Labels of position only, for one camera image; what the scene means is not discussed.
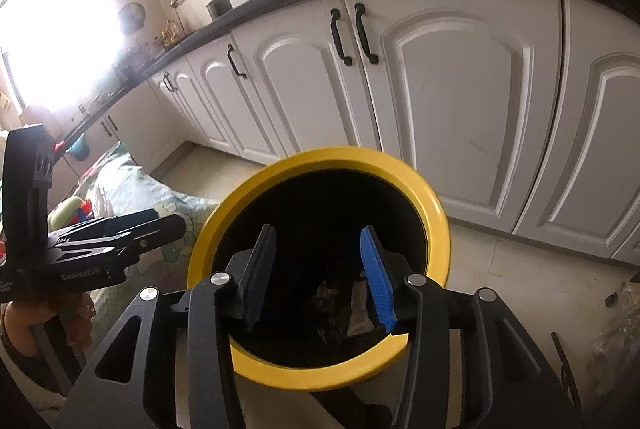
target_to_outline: plastic bag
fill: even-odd
[[[640,348],[640,283],[625,282],[617,294],[609,328],[593,340],[591,368],[599,396],[615,388]]]

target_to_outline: black cabinet handle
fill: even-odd
[[[167,72],[166,75],[164,76],[164,84],[165,86],[167,86],[167,89],[172,92],[175,93],[178,91],[178,87],[174,86],[171,82],[171,77],[169,77],[169,73]]]
[[[231,67],[234,69],[234,72],[236,72],[236,75],[238,77],[242,77],[242,79],[246,79],[246,73],[240,73],[238,71],[238,68],[236,67],[236,63],[234,63],[234,60],[231,58],[231,53],[234,50],[233,45],[229,45],[229,50],[226,51],[226,58],[229,59],[229,62],[231,63]]]
[[[358,38],[360,39],[360,44],[362,45],[362,50],[364,54],[369,58],[369,62],[371,64],[378,64],[380,59],[377,55],[372,54],[369,49],[369,41],[367,40],[367,33],[364,30],[364,25],[362,24],[362,15],[365,13],[365,8],[362,3],[356,3],[356,28],[358,29]]]
[[[342,41],[340,41],[340,32],[338,32],[338,26],[335,24],[336,21],[340,19],[340,10],[337,8],[331,9],[331,35],[334,36],[334,44],[335,49],[338,51],[338,57],[342,59],[342,62],[347,66],[351,66],[353,64],[353,59],[346,56],[344,54],[344,50],[342,49]]]
[[[165,87],[168,91],[172,92],[173,90],[172,90],[171,86],[169,86],[169,85],[168,85],[168,83],[167,83],[167,81],[166,81],[166,79],[167,79],[167,75],[168,75],[168,74],[164,74],[164,77],[162,78],[162,83],[164,84],[164,87]]]
[[[107,132],[107,135],[109,135],[109,137],[113,136],[111,134],[111,132],[109,131],[109,128],[107,128],[107,125],[104,123],[103,120],[100,121],[100,125],[104,128],[105,132]]]
[[[113,129],[117,131],[118,127],[116,126],[116,123],[113,122],[113,119],[111,119],[110,115],[107,115],[107,119],[109,120],[109,122],[111,122],[111,125],[113,126]]]

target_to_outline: kitchen cabinet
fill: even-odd
[[[613,259],[640,266],[640,223],[613,254]]]
[[[72,154],[65,154],[71,169],[73,169],[78,176],[82,176],[85,171],[97,162],[98,158],[118,141],[118,137],[106,119],[100,117],[84,132],[84,141],[89,146],[89,156],[87,158],[77,160]]]
[[[47,212],[49,213],[78,183],[78,174],[71,169],[67,161],[68,157],[70,155],[64,155],[53,166],[51,189],[47,192]]]
[[[220,149],[220,151],[238,154],[238,150],[231,142],[220,120],[203,99],[202,89],[198,87],[187,57],[174,61],[166,71],[169,87],[184,108],[191,127],[198,133],[196,141],[205,146]]]
[[[338,56],[332,19],[350,65]],[[232,35],[286,154],[322,146],[378,148],[372,102],[342,0],[294,5],[241,25]]]
[[[162,102],[165,109],[169,110],[169,114],[174,120],[176,128],[185,140],[192,142],[204,141],[195,119],[193,119],[193,116],[187,111],[183,99],[177,94],[177,88],[169,85],[167,80],[168,75],[169,73],[163,70],[151,77],[150,81],[156,97]]]
[[[239,155],[262,164],[283,157],[284,149],[232,37],[204,45],[187,59],[208,107],[220,117]]]
[[[514,233],[610,257],[640,223],[640,27],[589,0],[564,12],[556,116]]]
[[[184,140],[173,117],[146,81],[111,106],[103,118],[147,173]]]
[[[383,151],[447,215],[511,232],[552,121],[560,0],[344,1]]]

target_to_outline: trash can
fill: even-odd
[[[207,220],[191,255],[188,286],[225,269],[268,223],[276,260],[263,315],[232,334],[235,371],[281,389],[322,391],[360,382],[399,358],[407,335],[376,329],[332,344],[308,315],[327,279],[349,287],[361,272],[358,239],[372,225],[385,250],[444,286],[449,225],[429,184],[402,161],[365,148],[323,148],[276,162],[238,186]]]

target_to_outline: tiled floor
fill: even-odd
[[[162,181],[197,196],[223,199],[260,165],[206,148],[194,148]],[[606,326],[611,311],[604,298],[635,271],[551,252],[496,235],[451,226],[452,264],[447,287],[473,293],[493,288],[559,372],[550,333],[556,331],[570,359],[583,405],[593,402],[593,380],[587,367],[592,339]],[[453,368],[460,368],[460,343],[452,337]],[[365,401],[392,405],[404,374],[402,361],[356,387]],[[459,380],[452,381],[449,426],[455,425],[460,402]]]

